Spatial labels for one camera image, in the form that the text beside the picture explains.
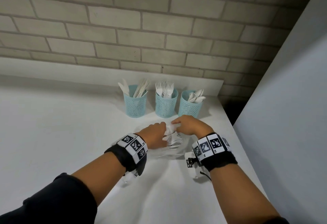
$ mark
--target light blue cup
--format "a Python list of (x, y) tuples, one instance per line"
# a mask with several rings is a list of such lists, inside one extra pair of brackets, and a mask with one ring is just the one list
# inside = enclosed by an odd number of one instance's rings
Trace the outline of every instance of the light blue cup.
[(191, 92), (195, 92), (195, 90), (185, 90), (182, 92), (180, 110), (178, 111), (178, 116), (191, 115), (195, 118), (198, 117), (203, 102), (200, 103), (188, 102), (187, 100)]
[(161, 118), (169, 118), (174, 115), (178, 91), (174, 89), (171, 99), (166, 99), (156, 93), (156, 114)]
[(146, 94), (142, 97), (132, 97), (136, 91), (137, 85), (129, 85), (129, 96), (124, 94), (126, 114), (132, 118), (138, 118), (145, 114)]

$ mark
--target brick wall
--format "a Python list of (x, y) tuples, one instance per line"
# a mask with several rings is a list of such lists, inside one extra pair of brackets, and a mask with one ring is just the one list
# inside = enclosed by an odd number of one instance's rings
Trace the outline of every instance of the brick wall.
[(246, 101), (309, 0), (0, 0), (0, 55), (224, 79)]

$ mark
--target wristband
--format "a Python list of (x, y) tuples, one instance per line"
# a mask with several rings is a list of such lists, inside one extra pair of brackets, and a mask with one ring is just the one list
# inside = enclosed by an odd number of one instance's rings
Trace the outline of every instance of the wristband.
[(136, 170), (136, 173), (141, 175), (145, 167), (147, 151), (145, 141), (140, 136), (129, 133), (117, 140), (104, 153), (112, 152), (126, 171)]
[(237, 164), (227, 140), (216, 133), (210, 133), (199, 139), (192, 147), (199, 162), (208, 171), (227, 164)]

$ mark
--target cup of knives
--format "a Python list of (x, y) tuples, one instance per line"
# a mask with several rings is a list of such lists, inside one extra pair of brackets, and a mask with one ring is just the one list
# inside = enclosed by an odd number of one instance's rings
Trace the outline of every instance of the cup of knives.
[(133, 118), (141, 117), (145, 114), (146, 94), (149, 81), (142, 79), (138, 85), (128, 85), (123, 79), (123, 84), (118, 83), (124, 93), (126, 114)]
[(174, 115), (178, 91), (174, 88), (173, 81), (156, 83), (156, 114), (161, 118)]
[(203, 100), (205, 99), (205, 97), (202, 95), (203, 89), (183, 91), (178, 116), (191, 115), (197, 118), (202, 107)]

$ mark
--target person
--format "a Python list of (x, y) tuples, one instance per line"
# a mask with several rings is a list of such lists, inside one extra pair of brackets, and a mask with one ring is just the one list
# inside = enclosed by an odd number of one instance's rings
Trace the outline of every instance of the person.
[[(177, 132), (196, 135), (199, 139), (193, 145), (194, 151), (205, 141), (216, 138), (215, 144), (222, 152), (214, 154), (203, 150), (198, 158), (210, 172), (228, 224), (288, 223), (238, 166), (235, 157), (228, 151), (228, 143), (223, 142), (212, 127), (186, 115), (172, 121), (172, 124), (177, 123), (180, 123)], [(125, 172), (136, 171), (140, 176), (147, 149), (167, 146), (167, 142), (162, 140), (165, 131), (166, 123), (162, 122), (124, 136), (103, 155), (73, 174), (57, 176), (51, 184), (24, 200), (20, 208), (0, 216), (0, 223), (94, 223), (97, 207)]]

